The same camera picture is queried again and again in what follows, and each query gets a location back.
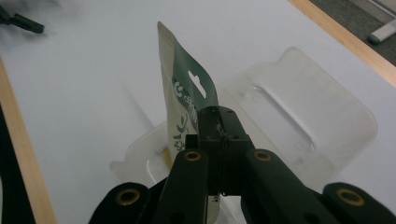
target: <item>transparent plastic tray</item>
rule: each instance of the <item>transparent plastic tray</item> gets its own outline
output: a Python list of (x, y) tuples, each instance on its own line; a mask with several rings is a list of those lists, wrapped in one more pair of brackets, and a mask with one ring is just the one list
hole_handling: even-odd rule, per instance
[[(236, 112), (256, 148), (273, 150), (311, 189), (320, 190), (376, 135), (372, 113), (298, 49), (250, 67), (221, 88), (219, 103)], [(162, 124), (111, 170), (120, 183), (151, 187), (169, 174), (166, 147)], [(246, 223), (238, 197), (221, 199), (217, 223)]]

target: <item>brass insert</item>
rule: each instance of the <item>brass insert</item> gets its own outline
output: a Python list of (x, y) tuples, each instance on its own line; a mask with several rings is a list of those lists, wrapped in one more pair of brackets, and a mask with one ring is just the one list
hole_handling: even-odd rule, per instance
[(123, 189), (116, 196), (116, 202), (119, 205), (131, 205), (140, 198), (140, 193), (137, 189)]
[(337, 190), (337, 196), (344, 203), (348, 203), (354, 206), (362, 206), (364, 205), (363, 198), (355, 191), (350, 189), (339, 189)]

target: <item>black object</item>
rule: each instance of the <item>black object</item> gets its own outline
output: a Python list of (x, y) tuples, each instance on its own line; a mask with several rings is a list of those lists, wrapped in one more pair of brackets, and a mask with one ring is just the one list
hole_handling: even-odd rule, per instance
[(3, 214), (0, 223), (35, 223), (1, 106), (0, 176), (3, 185), (3, 201), (0, 201), (3, 203)]
[(206, 223), (207, 196), (220, 193), (241, 196), (247, 223), (396, 223), (357, 187), (330, 184), (320, 195), (304, 186), (275, 153), (256, 149), (236, 114), (222, 106), (198, 112), (198, 134), (187, 135), (167, 179), (151, 189), (115, 187), (90, 223)]
[(31, 31), (36, 34), (42, 34), (44, 32), (44, 25), (31, 21), (20, 14), (14, 14), (11, 17), (5, 9), (0, 6), (0, 24), (15, 25), (23, 30)]

